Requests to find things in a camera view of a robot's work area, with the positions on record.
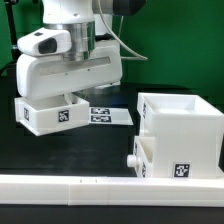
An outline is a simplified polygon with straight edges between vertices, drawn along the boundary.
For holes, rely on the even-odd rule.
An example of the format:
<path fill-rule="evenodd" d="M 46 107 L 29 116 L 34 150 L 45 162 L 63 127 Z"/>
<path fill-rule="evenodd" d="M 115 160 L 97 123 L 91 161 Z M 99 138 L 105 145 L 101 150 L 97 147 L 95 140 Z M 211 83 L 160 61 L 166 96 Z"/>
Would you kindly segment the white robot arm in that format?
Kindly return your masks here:
<path fill-rule="evenodd" d="M 123 43 L 107 28 L 108 15 L 131 16 L 147 0 L 42 0 L 43 27 L 20 38 L 17 88 L 41 99 L 113 84 L 122 77 Z"/>

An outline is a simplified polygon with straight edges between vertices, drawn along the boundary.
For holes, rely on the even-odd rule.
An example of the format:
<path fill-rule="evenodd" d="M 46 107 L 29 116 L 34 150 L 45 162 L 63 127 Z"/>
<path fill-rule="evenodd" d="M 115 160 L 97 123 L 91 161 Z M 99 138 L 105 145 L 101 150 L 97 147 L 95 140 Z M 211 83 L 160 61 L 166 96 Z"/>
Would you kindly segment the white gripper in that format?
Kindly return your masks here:
<path fill-rule="evenodd" d="M 17 88 L 22 97 L 43 99 L 119 82 L 122 77 L 117 42 L 97 42 L 90 58 L 64 62 L 61 55 L 21 55 L 16 68 Z"/>

